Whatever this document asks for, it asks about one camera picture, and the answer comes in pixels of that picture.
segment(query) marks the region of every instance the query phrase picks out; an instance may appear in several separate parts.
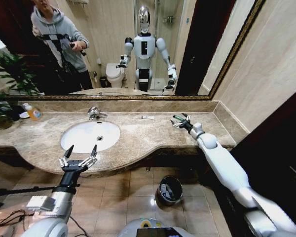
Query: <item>soap dispenser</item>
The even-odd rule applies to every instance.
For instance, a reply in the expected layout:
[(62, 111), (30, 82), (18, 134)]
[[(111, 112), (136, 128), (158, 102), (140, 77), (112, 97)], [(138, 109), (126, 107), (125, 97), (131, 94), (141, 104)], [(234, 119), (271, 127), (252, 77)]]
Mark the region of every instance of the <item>soap dispenser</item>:
[(33, 121), (40, 120), (43, 117), (43, 113), (33, 106), (29, 105), (29, 103), (23, 104), (24, 109), (28, 112), (29, 116)]

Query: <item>toilet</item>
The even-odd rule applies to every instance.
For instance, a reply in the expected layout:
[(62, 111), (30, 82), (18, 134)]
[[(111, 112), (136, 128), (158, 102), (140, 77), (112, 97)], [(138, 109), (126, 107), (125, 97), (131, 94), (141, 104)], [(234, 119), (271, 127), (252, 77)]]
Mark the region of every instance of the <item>toilet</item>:
[(112, 87), (122, 87), (123, 79), (125, 76), (124, 68), (116, 68), (118, 63), (108, 63), (106, 75)]

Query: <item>cable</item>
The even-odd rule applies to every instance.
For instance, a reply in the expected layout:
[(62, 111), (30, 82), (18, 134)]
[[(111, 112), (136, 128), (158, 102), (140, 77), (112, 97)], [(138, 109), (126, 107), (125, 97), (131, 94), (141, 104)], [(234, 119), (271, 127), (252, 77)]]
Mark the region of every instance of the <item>cable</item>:
[[(13, 217), (12, 219), (8, 220), (11, 216), (15, 215), (16, 213), (22, 213), (22, 215), (18, 215), (18, 216), (15, 216)], [(4, 219), (0, 219), (0, 227), (1, 226), (5, 226), (7, 225), (8, 223), (10, 223), (11, 221), (19, 218), (19, 221), (17, 221), (16, 223), (19, 223), (22, 221), (22, 224), (23, 224), (23, 230), (25, 231), (25, 217), (26, 216), (33, 216), (33, 214), (26, 214), (25, 210), (17, 210), (17, 211), (13, 211), (8, 217), (4, 218)]]
[(76, 223), (76, 225), (84, 232), (84, 234), (79, 234), (79, 235), (77, 235), (77, 236), (75, 236), (75, 237), (78, 237), (78, 236), (86, 236), (86, 237), (89, 237), (89, 235), (87, 234), (87, 231), (85, 231), (84, 230), (84, 228), (82, 228), (79, 224), (78, 224), (78, 222), (72, 217), (72, 216), (70, 216), (70, 218)]

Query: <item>person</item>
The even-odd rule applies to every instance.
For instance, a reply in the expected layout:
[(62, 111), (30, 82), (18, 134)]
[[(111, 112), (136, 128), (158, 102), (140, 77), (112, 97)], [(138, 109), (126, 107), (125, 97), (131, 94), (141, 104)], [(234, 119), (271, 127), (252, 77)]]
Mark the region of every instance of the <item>person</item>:
[[(80, 51), (89, 47), (88, 39), (77, 30), (73, 22), (64, 15), (59, 9), (53, 7), (49, 0), (32, 0), (35, 4), (34, 11), (31, 14), (34, 36), (68, 34), (74, 40), (74, 47), (71, 47), (66, 41), (62, 43), (62, 53), (66, 61), (70, 62), (78, 71), (73, 80), (77, 80), (77, 91), (83, 89), (92, 89), (92, 83), (83, 56)], [(56, 57), (58, 64), (62, 66), (60, 52), (51, 40), (46, 40), (52, 53)]]

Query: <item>humanoid robot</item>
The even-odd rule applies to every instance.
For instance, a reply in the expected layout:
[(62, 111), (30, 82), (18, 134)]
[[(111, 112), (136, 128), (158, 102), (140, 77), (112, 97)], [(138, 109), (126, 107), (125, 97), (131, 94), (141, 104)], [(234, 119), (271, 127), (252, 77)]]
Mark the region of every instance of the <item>humanoid robot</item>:
[(139, 23), (141, 32), (138, 36), (132, 40), (132, 38), (125, 39), (125, 55), (121, 56), (120, 64), (118, 67), (126, 68), (128, 63), (131, 60), (131, 53), (134, 48), (135, 56), (137, 58), (137, 70), (136, 70), (136, 79), (139, 83), (139, 90), (148, 91), (151, 79), (152, 79), (152, 70), (151, 59), (154, 56), (155, 48), (157, 47), (159, 52), (162, 55), (163, 60), (167, 64), (169, 81), (166, 86), (163, 87), (162, 92), (165, 89), (175, 89), (175, 83), (177, 82), (177, 72), (174, 64), (170, 64), (170, 56), (166, 48), (166, 43), (163, 38), (155, 39), (154, 36), (151, 36), (149, 33), (150, 25), (150, 13), (149, 9), (146, 6), (142, 6), (138, 13)]

